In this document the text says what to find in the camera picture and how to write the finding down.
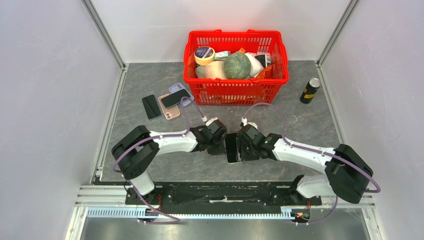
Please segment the pink phone case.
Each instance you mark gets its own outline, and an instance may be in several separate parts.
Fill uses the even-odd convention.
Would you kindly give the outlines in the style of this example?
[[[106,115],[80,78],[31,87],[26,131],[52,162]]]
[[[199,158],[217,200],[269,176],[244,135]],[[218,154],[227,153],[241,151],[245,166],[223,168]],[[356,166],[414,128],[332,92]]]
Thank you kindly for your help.
[[[167,94],[164,94],[164,95],[158,97],[158,102],[159,102],[159,105],[161,107],[161,111],[162,111],[166,120],[175,119],[175,118],[179,117],[180,114],[181,114],[177,105],[172,106],[170,108],[166,108],[164,106],[164,104],[162,103],[162,99],[169,96],[169,95],[171,95],[171,94],[167,93]]]

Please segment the dark green smartphone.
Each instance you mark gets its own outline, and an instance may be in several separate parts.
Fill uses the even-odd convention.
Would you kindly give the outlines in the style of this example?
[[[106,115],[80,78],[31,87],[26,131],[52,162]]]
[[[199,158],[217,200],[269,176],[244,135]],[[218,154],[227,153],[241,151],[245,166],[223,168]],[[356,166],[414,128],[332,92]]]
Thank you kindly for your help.
[[[190,94],[189,94],[189,92],[186,89],[181,89],[181,90],[178,90],[178,91],[176,91],[174,93],[171,93],[170,95],[165,96],[164,98],[162,98],[160,100],[160,102],[162,103],[162,105],[165,108],[171,108],[173,106],[176,106],[176,105],[180,104],[181,99],[183,97],[187,97],[187,98],[190,98],[191,97]]]

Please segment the black smartphone silver edge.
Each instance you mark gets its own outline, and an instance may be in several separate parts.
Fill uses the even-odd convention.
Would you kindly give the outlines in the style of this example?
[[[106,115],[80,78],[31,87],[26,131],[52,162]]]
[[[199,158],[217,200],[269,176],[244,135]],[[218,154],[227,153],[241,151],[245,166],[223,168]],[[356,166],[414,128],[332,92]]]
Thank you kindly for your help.
[[[225,138],[226,159],[230,164],[238,163],[237,133],[229,133]]]

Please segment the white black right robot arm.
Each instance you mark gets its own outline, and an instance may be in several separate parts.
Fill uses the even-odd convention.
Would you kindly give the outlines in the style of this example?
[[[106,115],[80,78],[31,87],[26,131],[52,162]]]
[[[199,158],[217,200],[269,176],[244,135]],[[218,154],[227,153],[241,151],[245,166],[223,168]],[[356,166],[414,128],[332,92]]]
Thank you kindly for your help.
[[[251,124],[238,131],[236,144],[241,161],[271,159],[291,162],[320,173],[296,177],[288,191],[289,200],[296,205],[312,197],[326,195],[358,204],[374,174],[370,166],[346,144],[325,148],[292,141],[275,133],[264,136]]]

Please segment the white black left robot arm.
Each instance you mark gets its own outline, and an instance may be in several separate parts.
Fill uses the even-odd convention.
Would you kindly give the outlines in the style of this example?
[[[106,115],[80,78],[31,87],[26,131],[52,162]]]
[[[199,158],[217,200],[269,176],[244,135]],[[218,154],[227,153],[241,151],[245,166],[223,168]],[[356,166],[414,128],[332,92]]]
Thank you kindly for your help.
[[[112,147],[113,169],[119,168],[123,177],[137,189],[137,197],[144,204],[152,204],[157,191],[147,168],[156,156],[215,149],[224,142],[226,135],[226,126],[216,117],[204,125],[176,132],[149,131],[146,126],[139,125]]]

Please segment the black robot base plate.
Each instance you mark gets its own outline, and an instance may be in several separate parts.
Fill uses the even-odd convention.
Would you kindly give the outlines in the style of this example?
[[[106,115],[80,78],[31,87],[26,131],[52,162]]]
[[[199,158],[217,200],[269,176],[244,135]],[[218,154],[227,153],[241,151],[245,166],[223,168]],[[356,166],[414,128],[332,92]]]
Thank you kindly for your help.
[[[290,181],[157,181],[143,197],[166,214],[277,214],[281,207],[322,205],[306,199]]]

